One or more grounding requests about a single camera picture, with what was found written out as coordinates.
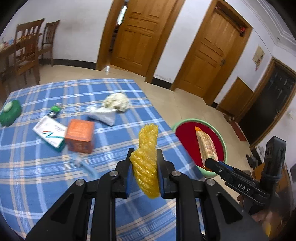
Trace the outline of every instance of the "tiled floor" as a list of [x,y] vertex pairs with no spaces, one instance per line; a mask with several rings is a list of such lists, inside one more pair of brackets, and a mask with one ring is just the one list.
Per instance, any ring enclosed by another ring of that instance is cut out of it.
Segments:
[[[109,66],[103,69],[103,71],[96,71],[72,66],[55,65],[51,67],[50,65],[45,65],[40,66],[40,78],[40,84],[92,78],[133,79],[170,126],[187,118],[198,118],[207,121],[220,132],[226,143],[228,153],[227,163],[241,170],[251,170],[246,159],[246,154],[251,154],[249,144],[247,142],[241,142],[238,139],[221,112],[207,106],[203,99],[198,96],[180,89],[176,89],[173,92],[156,85],[148,84],[145,82],[145,78],[140,75]],[[33,74],[27,74],[27,81],[27,86],[22,86],[22,88],[35,84]],[[22,76],[20,76],[19,82],[24,84]],[[216,176],[214,179],[234,198],[238,196],[235,191],[224,185],[224,181],[219,176]]]

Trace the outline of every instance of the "black gripper frame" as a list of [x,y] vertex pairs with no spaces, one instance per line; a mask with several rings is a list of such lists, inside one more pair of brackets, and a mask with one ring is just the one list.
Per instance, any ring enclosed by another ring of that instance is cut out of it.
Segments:
[[260,183],[243,171],[223,162],[208,158],[205,167],[217,173],[225,185],[249,198],[252,203],[262,207],[269,203],[270,194],[260,188]]
[[[177,241],[267,241],[263,229],[213,179],[190,179],[175,171],[157,150],[158,181],[163,199],[176,199]],[[201,234],[196,198],[200,200],[205,235]]]
[[92,199],[95,198],[91,241],[116,240],[115,198],[128,198],[132,181],[130,148],[115,171],[100,179],[79,179],[53,204],[26,236],[26,241],[85,241]]

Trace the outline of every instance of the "doorway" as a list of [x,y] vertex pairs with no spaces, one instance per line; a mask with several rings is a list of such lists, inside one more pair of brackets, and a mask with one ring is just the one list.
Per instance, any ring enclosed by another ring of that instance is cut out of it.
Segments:
[[112,52],[113,52],[113,49],[114,49],[115,40],[116,40],[116,38],[118,36],[118,30],[119,30],[121,24],[123,23],[124,16],[125,16],[127,6],[128,6],[128,2],[129,2],[129,0],[124,0],[123,6],[122,6],[122,8],[120,10],[120,13],[118,15],[118,18],[116,20],[116,25],[115,25],[115,28],[114,28],[114,30],[112,32],[112,39],[111,39],[111,43],[110,43],[110,47],[109,47],[109,53],[108,53],[108,56],[107,56],[107,62],[106,62],[107,65],[111,64],[111,57],[112,57]]
[[235,119],[250,143],[258,145],[283,116],[296,93],[296,73],[276,59]]
[[[96,69],[102,70],[110,59],[111,65],[144,77],[151,75],[152,79],[184,1],[114,0],[102,35]],[[118,16],[125,7],[122,22],[118,24]]]
[[252,27],[223,0],[213,0],[171,87],[211,105],[234,69]]

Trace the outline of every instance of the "yellow mesh fruit sleeve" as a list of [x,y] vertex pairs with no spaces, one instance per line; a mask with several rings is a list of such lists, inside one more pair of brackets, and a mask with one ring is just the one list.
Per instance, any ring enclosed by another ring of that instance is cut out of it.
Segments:
[[149,198],[160,195],[157,179],[157,135],[158,125],[145,125],[139,132],[139,148],[130,157],[137,184]]

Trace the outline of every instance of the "green lid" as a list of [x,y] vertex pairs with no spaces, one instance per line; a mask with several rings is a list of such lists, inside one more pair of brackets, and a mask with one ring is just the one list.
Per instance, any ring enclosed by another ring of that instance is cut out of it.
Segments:
[[12,102],[8,102],[4,107],[3,107],[3,112],[9,112],[12,107]]

